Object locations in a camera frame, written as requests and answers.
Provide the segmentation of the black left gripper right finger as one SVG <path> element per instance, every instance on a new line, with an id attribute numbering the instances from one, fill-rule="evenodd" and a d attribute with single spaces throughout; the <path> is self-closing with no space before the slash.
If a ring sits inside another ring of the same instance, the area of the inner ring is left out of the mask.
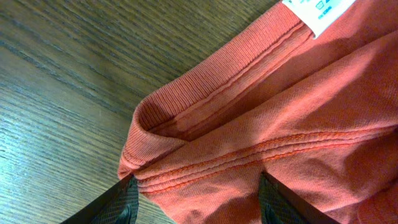
<path id="1" fill-rule="evenodd" d="M 262 224 L 338 224 L 267 172 L 261 174 L 259 204 Z"/>

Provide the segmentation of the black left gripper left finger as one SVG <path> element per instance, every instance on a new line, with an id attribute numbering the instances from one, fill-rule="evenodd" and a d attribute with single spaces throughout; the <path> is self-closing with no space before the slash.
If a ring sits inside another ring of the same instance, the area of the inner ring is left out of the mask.
<path id="1" fill-rule="evenodd" d="M 129 174 L 62 224 L 135 224 L 138 208 L 137 180 Z"/>

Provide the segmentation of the orange soccer t-shirt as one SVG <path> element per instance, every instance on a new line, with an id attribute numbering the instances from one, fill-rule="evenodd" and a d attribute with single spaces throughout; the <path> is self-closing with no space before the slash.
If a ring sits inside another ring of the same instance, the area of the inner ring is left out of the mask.
<path id="1" fill-rule="evenodd" d="M 397 2 L 326 31 L 278 2 L 136 107 L 118 176 L 177 223 L 260 223 L 268 172 L 340 223 L 397 222 Z"/>

